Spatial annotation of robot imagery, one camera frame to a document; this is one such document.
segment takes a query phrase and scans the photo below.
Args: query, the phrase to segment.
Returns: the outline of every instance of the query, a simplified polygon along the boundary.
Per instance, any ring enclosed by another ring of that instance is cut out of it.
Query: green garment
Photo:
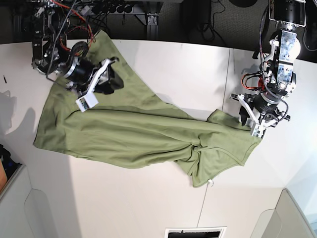
[[[108,35],[100,32],[88,57],[98,63],[114,56],[120,59],[113,69],[124,88],[111,95],[96,94],[99,104],[82,113],[73,93],[53,85],[36,147],[131,169],[175,161],[198,187],[228,168],[243,166],[260,143],[221,111],[207,122],[198,121],[163,102],[129,67]]]

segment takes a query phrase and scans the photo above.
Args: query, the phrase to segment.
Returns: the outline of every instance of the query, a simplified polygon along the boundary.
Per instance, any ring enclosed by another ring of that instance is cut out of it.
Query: white table
[[[168,42],[114,43],[162,100],[197,119],[206,119],[215,109],[236,115],[239,105],[228,97],[240,91],[242,69],[253,65],[257,70],[246,51]],[[9,90],[11,96],[1,106],[13,114],[0,142],[27,166],[32,188],[47,195],[60,238],[161,238],[167,227],[220,226],[228,226],[226,238],[250,237],[260,214],[276,206],[282,189],[309,158],[316,139],[311,98],[317,80],[307,77],[316,66],[297,61],[298,88],[288,100],[292,121],[270,129],[245,167],[223,172],[213,187],[192,188],[175,163],[129,170],[39,150],[32,143],[51,83],[31,68],[30,43],[1,45],[0,57],[0,75],[7,80],[0,80],[0,93]]]

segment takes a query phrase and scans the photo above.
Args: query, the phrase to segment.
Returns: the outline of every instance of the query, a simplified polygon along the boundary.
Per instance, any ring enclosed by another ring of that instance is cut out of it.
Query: table surface
[[[140,78],[165,102],[205,120],[216,109],[234,116],[240,77],[258,70],[252,52],[193,44],[114,40]],[[298,87],[287,100],[290,122],[269,129],[245,167],[192,188],[175,163],[129,170],[35,148],[32,143],[51,83],[31,68],[31,43],[0,46],[0,143],[24,163],[32,188],[48,196],[63,237],[161,238],[164,229],[228,226],[226,238],[250,237],[260,214],[316,155],[316,65],[297,60]]]

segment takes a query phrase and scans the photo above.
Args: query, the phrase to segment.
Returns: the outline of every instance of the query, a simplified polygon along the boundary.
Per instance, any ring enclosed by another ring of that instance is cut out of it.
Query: green cloth
[[[261,141],[221,111],[207,122],[198,121],[163,102],[129,67],[108,35],[100,32],[88,57],[98,63],[114,56],[120,59],[113,69],[124,88],[111,95],[96,94],[99,104],[82,113],[73,93],[53,85],[36,147],[131,169],[175,161],[197,187],[228,168],[243,166]]]

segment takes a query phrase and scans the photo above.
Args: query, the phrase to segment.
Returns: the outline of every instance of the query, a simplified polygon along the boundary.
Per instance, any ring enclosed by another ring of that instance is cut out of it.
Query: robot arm
[[[270,54],[264,58],[262,52],[262,24],[269,11],[270,20],[276,21],[277,31],[270,40]],[[290,120],[288,97],[296,87],[296,74],[293,72],[294,60],[300,53],[301,45],[296,38],[295,29],[305,26],[305,2],[303,0],[270,0],[261,19],[259,51],[260,71],[249,74],[259,78],[257,88],[248,88],[256,94],[231,95],[241,104],[240,120],[242,125],[251,121],[251,135],[263,137],[268,127],[275,127],[282,120]],[[286,105],[286,111],[278,109],[280,103]]]
[[[89,49],[86,42],[78,42],[72,49],[67,48],[69,16],[76,0],[72,2],[72,6],[66,7],[61,7],[61,4],[54,0],[37,0],[33,4],[32,66],[34,69],[45,74],[50,81],[53,81],[49,78],[52,72],[70,80],[66,89],[77,94],[76,103],[82,112],[98,103],[94,95],[95,91],[111,94],[116,89],[123,88],[123,81],[111,68],[118,58],[105,59],[95,65],[86,58]],[[74,27],[88,30],[90,41],[93,40],[89,25]]]

